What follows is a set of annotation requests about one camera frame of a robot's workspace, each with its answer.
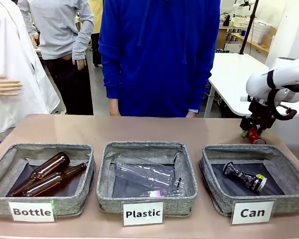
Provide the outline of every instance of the floor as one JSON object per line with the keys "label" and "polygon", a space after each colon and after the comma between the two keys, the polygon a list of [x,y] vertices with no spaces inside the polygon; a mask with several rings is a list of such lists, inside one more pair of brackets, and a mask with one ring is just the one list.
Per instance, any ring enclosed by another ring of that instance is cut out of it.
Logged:
{"label": "floor", "polygon": [[[91,51],[86,52],[86,57],[88,60],[89,71],[90,71],[90,81],[91,81],[91,91],[92,91],[94,115],[108,116],[109,115],[108,99],[106,98],[106,89],[103,86],[102,68],[94,67],[94,65],[92,63],[92,52]],[[204,109],[206,107],[206,103],[207,103],[207,99],[205,99],[203,101],[201,111],[198,114],[198,117],[201,117],[201,118],[204,117]],[[210,117],[211,118],[220,118],[221,117],[221,114],[220,114],[216,104],[213,104],[213,106],[212,106]],[[290,148],[290,150],[293,152],[293,154],[299,160],[299,149]]]}

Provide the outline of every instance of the label sign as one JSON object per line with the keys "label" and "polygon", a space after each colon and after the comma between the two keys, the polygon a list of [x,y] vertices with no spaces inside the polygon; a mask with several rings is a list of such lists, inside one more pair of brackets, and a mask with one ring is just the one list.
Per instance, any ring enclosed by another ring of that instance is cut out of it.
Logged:
{"label": "label sign", "polygon": [[14,221],[54,222],[51,203],[14,203],[9,202]]}
{"label": "label sign", "polygon": [[163,223],[163,202],[123,204],[124,226]]}
{"label": "label sign", "polygon": [[236,203],[232,224],[266,223],[269,221],[274,201]]}

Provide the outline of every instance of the hand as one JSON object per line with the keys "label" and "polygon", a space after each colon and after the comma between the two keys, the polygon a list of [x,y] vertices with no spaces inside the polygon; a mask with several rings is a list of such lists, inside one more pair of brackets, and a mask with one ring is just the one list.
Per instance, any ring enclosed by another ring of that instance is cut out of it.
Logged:
{"label": "hand", "polygon": [[38,48],[39,48],[39,47],[37,46],[37,44],[36,44],[36,41],[37,41],[38,37],[39,37],[39,35],[36,34],[36,33],[33,34],[33,35],[30,37],[31,43],[32,43],[32,45],[33,45],[33,47],[34,47],[35,49],[38,49]]}
{"label": "hand", "polygon": [[196,114],[194,112],[188,112],[186,118],[195,118]]}
{"label": "hand", "polygon": [[109,99],[110,116],[121,116],[119,111],[119,100]]}
{"label": "hand", "polygon": [[22,84],[20,81],[12,81],[5,79],[6,76],[0,75],[0,96],[17,96],[17,93],[6,93],[10,91],[21,90]]}
{"label": "hand", "polygon": [[75,65],[75,61],[76,61],[76,64],[78,65],[78,70],[82,70],[84,66],[86,66],[86,61],[85,59],[82,59],[82,60],[72,60],[72,63],[73,65]]}

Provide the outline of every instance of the white coat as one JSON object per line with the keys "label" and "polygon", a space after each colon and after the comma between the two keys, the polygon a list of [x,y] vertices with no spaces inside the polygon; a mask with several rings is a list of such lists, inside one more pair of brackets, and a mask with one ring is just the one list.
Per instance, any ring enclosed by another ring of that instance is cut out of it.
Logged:
{"label": "white coat", "polygon": [[29,114],[50,114],[60,103],[11,0],[0,0],[0,74],[23,85],[18,96],[0,97],[0,133]]}

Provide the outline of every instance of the gray sweatshirt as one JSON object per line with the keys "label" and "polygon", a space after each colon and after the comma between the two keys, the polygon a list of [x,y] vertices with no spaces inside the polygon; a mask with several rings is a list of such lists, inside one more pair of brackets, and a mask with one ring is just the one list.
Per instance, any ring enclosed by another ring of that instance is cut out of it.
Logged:
{"label": "gray sweatshirt", "polygon": [[[19,0],[29,35],[40,31],[40,48],[44,60],[72,53],[73,60],[85,58],[94,29],[94,16],[88,0]],[[78,32],[75,16],[80,13],[83,26]]]}

